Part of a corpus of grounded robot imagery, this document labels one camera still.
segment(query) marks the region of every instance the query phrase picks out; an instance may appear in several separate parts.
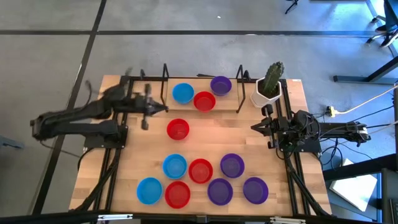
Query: concrete floor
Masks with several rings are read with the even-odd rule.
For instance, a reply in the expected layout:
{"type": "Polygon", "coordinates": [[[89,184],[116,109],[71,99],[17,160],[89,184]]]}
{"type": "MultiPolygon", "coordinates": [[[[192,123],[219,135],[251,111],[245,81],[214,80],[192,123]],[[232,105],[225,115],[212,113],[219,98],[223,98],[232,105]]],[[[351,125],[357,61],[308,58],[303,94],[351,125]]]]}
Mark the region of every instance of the concrete floor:
{"type": "MultiPolygon", "coordinates": [[[[0,29],[91,29],[99,0],[0,1],[0,29]]],[[[376,10],[382,10],[374,0],[376,10]]],[[[108,1],[99,26],[118,29],[206,30],[373,30],[372,15],[365,2],[320,2],[300,0],[288,15],[286,1],[108,1]]],[[[50,149],[31,137],[29,120],[48,110],[63,109],[72,89],[87,36],[0,35],[0,134],[25,143],[23,150],[0,150],[0,216],[25,215],[47,162],[50,149]]],[[[334,83],[333,75],[367,76],[392,59],[388,49],[366,39],[342,37],[285,36],[97,36],[84,80],[98,89],[105,74],[123,74],[128,66],[138,75],[160,75],[167,63],[171,76],[236,74],[240,64],[253,78],[264,76],[276,61],[285,64],[284,78],[303,80],[308,107],[322,113],[327,105],[347,110],[377,95],[389,86],[334,83]]],[[[396,71],[388,74],[398,77],[396,71]]],[[[87,97],[84,87],[76,105],[87,97]]],[[[346,122],[392,105],[384,95],[358,110],[331,122],[346,122]]],[[[368,125],[390,123],[393,110],[364,118],[368,125]]],[[[394,130],[372,135],[359,149],[371,157],[395,150],[394,130]]],[[[67,137],[63,150],[81,154],[83,138],[67,137]]],[[[333,143],[325,142],[324,147],[333,143]]],[[[342,148],[354,162],[366,160],[342,148]]],[[[44,212],[64,212],[76,179],[77,159],[61,154],[44,212]]]]}

